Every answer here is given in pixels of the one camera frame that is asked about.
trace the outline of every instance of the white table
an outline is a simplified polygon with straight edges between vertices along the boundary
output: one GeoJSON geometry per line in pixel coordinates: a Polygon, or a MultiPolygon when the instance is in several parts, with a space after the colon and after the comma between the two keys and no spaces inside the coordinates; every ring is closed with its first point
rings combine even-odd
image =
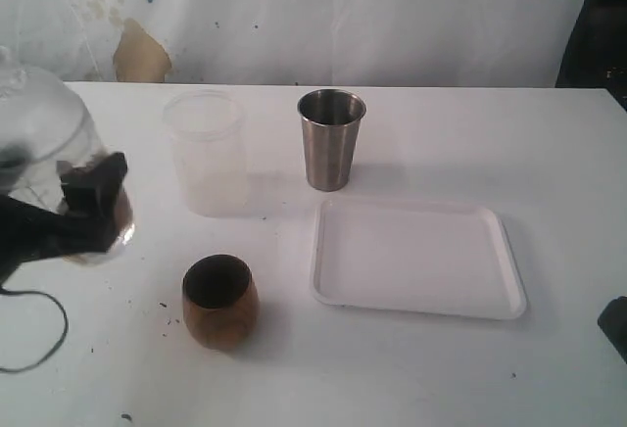
{"type": "MultiPolygon", "coordinates": [[[[529,308],[494,322],[311,297],[314,207],[328,195],[304,177],[295,105],[309,88],[223,87],[249,112],[255,196],[217,220],[182,205],[161,126],[164,103],[198,86],[71,87],[127,155],[137,232],[100,267],[40,262],[11,279],[56,295],[71,331],[39,369],[0,377],[3,427],[117,426],[122,413],[147,427],[625,425],[627,366],[596,323],[627,293],[627,114],[608,94],[354,89],[368,113],[338,193],[497,212],[529,308]],[[234,356],[176,322],[183,273],[219,252],[250,265],[263,301],[234,356]]],[[[44,301],[14,300],[0,299],[2,362],[34,358],[61,327],[44,301]]]]}

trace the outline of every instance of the white wall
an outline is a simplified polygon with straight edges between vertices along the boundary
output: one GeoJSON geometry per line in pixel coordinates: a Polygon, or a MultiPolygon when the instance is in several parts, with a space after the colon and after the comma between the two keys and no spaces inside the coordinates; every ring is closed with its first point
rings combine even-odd
{"type": "Polygon", "coordinates": [[[0,44],[64,79],[112,80],[134,18],[169,53],[168,81],[550,86],[582,2],[0,0],[0,44]]]}

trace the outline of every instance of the stainless steel cup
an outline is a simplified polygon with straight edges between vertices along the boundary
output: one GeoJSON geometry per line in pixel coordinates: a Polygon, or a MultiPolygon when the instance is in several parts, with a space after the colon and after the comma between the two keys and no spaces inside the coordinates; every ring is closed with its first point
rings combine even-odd
{"type": "Polygon", "coordinates": [[[365,103],[339,89],[310,92],[298,103],[303,123],[307,181],[324,192],[339,190],[349,181],[365,103]]]}

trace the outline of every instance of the wooden bowl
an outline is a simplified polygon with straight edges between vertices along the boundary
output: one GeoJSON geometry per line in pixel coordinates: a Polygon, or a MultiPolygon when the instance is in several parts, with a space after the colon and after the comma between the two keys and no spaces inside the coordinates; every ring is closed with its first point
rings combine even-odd
{"type": "Polygon", "coordinates": [[[183,277],[182,291],[185,325],[209,349],[234,349],[257,323],[259,297],[253,275],[234,256],[196,262],[183,277]]]}

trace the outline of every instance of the tray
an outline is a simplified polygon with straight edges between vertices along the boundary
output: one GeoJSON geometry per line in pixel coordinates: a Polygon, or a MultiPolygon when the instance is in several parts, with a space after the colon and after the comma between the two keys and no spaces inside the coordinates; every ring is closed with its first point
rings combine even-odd
{"type": "Polygon", "coordinates": [[[482,207],[333,198],[314,245],[311,288],[328,305],[490,319],[527,305],[503,225],[482,207]]]}

